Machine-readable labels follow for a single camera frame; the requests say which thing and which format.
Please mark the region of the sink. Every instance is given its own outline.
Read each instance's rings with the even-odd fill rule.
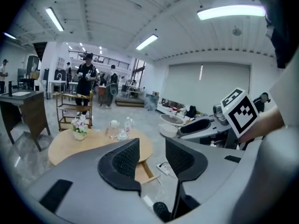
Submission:
[[[20,91],[20,92],[13,93],[14,96],[23,96],[27,94],[30,94],[30,92]]]

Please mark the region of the bag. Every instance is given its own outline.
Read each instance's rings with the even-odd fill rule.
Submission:
[[[187,111],[186,116],[189,118],[194,118],[196,115],[196,107],[195,106],[190,106],[189,111]]]
[[[110,83],[111,84],[117,84],[117,74],[114,73],[111,77],[110,77]]]

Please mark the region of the flower pot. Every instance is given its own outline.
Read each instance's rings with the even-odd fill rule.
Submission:
[[[74,134],[75,139],[77,139],[77,140],[83,140],[87,136],[86,133],[78,133],[75,131],[73,131],[73,134]]]

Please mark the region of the wooden shelf cart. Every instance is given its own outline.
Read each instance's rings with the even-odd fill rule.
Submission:
[[[81,106],[81,105],[75,105],[75,104],[66,104],[64,103],[64,98],[81,98],[81,99],[88,99],[89,103],[88,106]],[[74,115],[68,115],[65,114],[64,111],[73,111],[73,112],[84,112],[86,113],[86,119],[88,121],[88,128],[90,129],[93,125],[93,92],[90,92],[89,96],[84,95],[78,95],[78,94],[65,94],[65,93],[58,93],[56,94],[56,109],[57,109],[57,120],[58,120],[58,126],[59,131],[72,129],[71,121],[76,117],[76,114]],[[62,117],[59,118],[58,111],[61,110]]]

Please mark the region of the man in black apron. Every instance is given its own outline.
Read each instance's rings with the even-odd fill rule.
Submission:
[[[95,66],[92,64],[92,53],[87,54],[83,60],[85,60],[85,63],[81,64],[77,70],[77,76],[79,78],[77,94],[89,96],[90,91],[92,90],[92,81],[96,79],[97,71]],[[88,106],[88,99],[77,98],[76,104],[82,105],[82,100],[83,105]]]
[[[67,63],[67,68],[66,68],[66,87],[67,87],[67,90],[69,90],[69,82],[71,82],[71,63]]]
[[[265,110],[265,103],[270,102],[271,100],[268,97],[268,93],[264,92],[259,98],[253,101],[257,112],[264,112]]]

